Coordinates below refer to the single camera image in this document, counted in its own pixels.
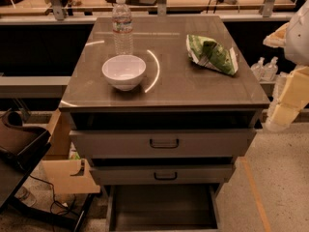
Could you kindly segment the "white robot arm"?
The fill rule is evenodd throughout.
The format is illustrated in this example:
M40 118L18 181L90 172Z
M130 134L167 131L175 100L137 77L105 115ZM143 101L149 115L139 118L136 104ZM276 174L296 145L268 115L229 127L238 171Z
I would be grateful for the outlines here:
M309 6L305 3L276 31L266 36L264 45L282 47L287 60L295 64L289 73L277 77L273 101L268 112L266 127L269 131L283 131L309 103Z

